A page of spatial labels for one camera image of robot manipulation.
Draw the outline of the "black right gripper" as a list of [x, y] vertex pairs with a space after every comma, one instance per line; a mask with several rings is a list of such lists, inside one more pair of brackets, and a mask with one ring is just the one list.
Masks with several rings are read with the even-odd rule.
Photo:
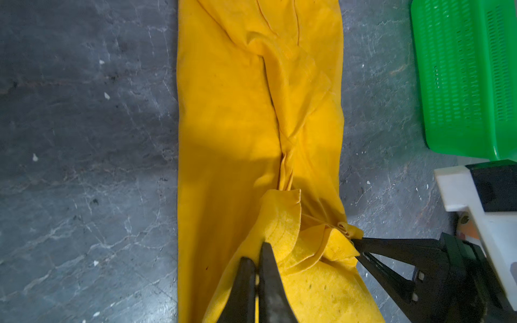
[[[515, 322], [481, 248], [454, 236], [440, 239], [353, 239], [358, 260], [412, 322]], [[413, 281], [372, 254], [413, 265]]]

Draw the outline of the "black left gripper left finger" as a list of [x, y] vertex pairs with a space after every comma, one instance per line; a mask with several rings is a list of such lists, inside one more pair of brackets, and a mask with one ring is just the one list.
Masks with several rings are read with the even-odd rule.
[[256, 297], [256, 266], [252, 259], [242, 257], [228, 301], [217, 323], [254, 323]]

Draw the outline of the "yellow t-shirt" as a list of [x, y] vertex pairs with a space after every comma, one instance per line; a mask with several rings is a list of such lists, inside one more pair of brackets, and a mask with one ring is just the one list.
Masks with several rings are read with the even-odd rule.
[[179, 321], [215, 322], [270, 243], [299, 322], [382, 322], [339, 194], [337, 1], [180, 1]]

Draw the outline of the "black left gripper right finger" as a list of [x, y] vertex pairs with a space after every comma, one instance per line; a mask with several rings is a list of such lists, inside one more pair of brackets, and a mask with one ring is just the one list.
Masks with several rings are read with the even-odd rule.
[[289, 305], [270, 243], [264, 242], [258, 266], [258, 321], [298, 323]]

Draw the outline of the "green plastic basket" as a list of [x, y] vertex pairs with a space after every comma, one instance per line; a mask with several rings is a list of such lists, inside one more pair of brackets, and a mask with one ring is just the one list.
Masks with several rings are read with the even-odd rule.
[[411, 4], [425, 139], [437, 153], [516, 159], [516, 4]]

